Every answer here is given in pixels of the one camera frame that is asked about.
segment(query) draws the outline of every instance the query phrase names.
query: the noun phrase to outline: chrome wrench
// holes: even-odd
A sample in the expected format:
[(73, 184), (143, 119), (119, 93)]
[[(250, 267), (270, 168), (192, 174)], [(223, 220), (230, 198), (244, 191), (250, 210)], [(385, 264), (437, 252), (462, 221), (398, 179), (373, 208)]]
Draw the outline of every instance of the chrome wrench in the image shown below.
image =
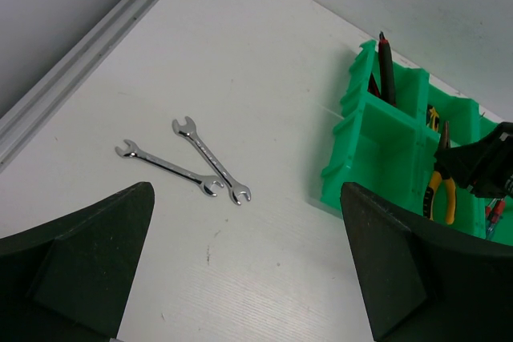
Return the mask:
[(212, 187), (214, 186), (214, 184), (216, 184), (219, 187), (224, 187), (224, 183), (217, 176), (198, 175), (195, 172), (185, 170), (180, 166), (176, 166), (173, 163), (166, 162), (161, 158), (157, 158), (154, 155), (148, 154), (146, 151), (141, 150), (135, 144), (135, 142), (129, 139), (125, 139), (124, 142), (128, 145), (128, 148), (126, 150), (123, 150), (120, 147), (115, 148), (115, 152), (122, 158), (137, 158), (143, 160), (144, 162), (150, 163), (153, 166), (157, 166), (158, 168), (162, 168), (166, 171), (169, 171), (172, 174), (178, 175), (181, 178), (193, 182), (200, 188), (200, 190), (203, 193), (205, 193), (208, 196), (217, 196), (217, 194), (212, 191)]
[(173, 120), (172, 127), (175, 134), (183, 136), (186, 138), (186, 140), (192, 143), (194, 148), (198, 150), (198, 152), (201, 154), (201, 156), (203, 156), (207, 163), (210, 164), (214, 171), (226, 182), (228, 192), (230, 193), (230, 198), (235, 204), (240, 205), (239, 196), (241, 195), (243, 195), (248, 202), (251, 200), (251, 191), (249, 190), (248, 186), (237, 182), (228, 173), (228, 171), (226, 171), (220, 161), (217, 160), (214, 154), (200, 139), (198, 133), (196, 132), (196, 124), (191, 118), (186, 116), (185, 124), (183, 126), (181, 126), (175, 119)]

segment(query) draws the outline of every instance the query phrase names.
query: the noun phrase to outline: yellow pliers handle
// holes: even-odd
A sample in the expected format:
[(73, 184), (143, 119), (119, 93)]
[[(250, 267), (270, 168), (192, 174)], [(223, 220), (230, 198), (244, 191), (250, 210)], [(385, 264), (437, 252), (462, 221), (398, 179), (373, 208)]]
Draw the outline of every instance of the yellow pliers handle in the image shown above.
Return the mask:
[(427, 126), (431, 130), (438, 132), (438, 127), (440, 126), (440, 114), (434, 109), (433, 106), (428, 107), (427, 114)]
[(423, 214), (426, 218), (433, 220), (433, 202), (436, 191), (443, 183), (446, 186), (447, 193), (447, 207), (446, 207), (446, 223), (452, 224), (454, 222), (454, 215), (456, 213), (456, 184), (452, 178), (442, 179), (442, 174), (438, 171), (433, 171), (430, 183), (427, 186), (426, 193), (424, 194)]

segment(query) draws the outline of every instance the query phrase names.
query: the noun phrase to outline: gray wall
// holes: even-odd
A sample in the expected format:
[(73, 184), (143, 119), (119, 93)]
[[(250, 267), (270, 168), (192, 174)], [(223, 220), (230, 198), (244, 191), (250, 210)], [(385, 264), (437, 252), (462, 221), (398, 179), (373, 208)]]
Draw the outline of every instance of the gray wall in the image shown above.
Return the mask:
[(119, 0), (0, 0), (0, 116)]
[(513, 120), (513, 0), (316, 0)]

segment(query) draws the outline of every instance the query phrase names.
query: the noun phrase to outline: wrench handle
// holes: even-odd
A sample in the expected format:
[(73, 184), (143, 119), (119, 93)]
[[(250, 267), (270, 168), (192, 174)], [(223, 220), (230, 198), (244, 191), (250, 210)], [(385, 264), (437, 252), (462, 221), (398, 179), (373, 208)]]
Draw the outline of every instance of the wrench handle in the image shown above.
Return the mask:
[(162, 168), (165, 171), (169, 171), (172, 174), (175, 174), (181, 178), (189, 180), (198, 185), (201, 185), (203, 182), (201, 175), (198, 175), (197, 173), (191, 172), (189, 170), (185, 170), (184, 168), (182, 168), (180, 166), (176, 166), (173, 163), (170, 163), (170, 162), (163, 160), (159, 157), (156, 157), (152, 154), (148, 154), (145, 151), (137, 152), (135, 157), (137, 159), (143, 160), (144, 162), (150, 163), (153, 166), (157, 166), (158, 168)]
[(208, 164), (214, 169), (217, 174), (223, 178), (223, 180), (228, 184), (229, 187), (233, 187), (235, 185), (236, 180), (230, 175), (230, 173), (224, 168), (224, 166), (217, 160), (216, 156), (208, 149), (207, 145), (203, 143), (197, 133), (186, 136), (193, 145), (194, 148), (198, 150), (198, 152), (203, 156), (203, 158), (207, 161)]

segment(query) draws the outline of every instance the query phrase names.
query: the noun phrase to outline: green tool organizer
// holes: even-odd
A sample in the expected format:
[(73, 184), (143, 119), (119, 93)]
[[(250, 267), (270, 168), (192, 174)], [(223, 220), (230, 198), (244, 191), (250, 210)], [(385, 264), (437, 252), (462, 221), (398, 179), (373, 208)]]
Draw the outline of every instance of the green tool organizer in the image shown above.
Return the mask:
[[(422, 215), (424, 191), (433, 172), (434, 153), (440, 134), (426, 125), (427, 105), (440, 114), (440, 130), (450, 122), (452, 147), (473, 143), (490, 133), (497, 123), (479, 115), (472, 99), (449, 96), (429, 83), (423, 69), (394, 63), (397, 106), (368, 92), (372, 74), (381, 88), (374, 40), (361, 45), (362, 52), (350, 67), (351, 80), (341, 99), (341, 121), (333, 129), (335, 143), (329, 165), (323, 170), (321, 201), (341, 210), (340, 190), (344, 182), (357, 182), (407, 210)], [(485, 237), (485, 206), (457, 188), (453, 228)], [(445, 224), (446, 192), (442, 185), (434, 200), (434, 220)], [(513, 201), (498, 223), (495, 242), (513, 245)]]

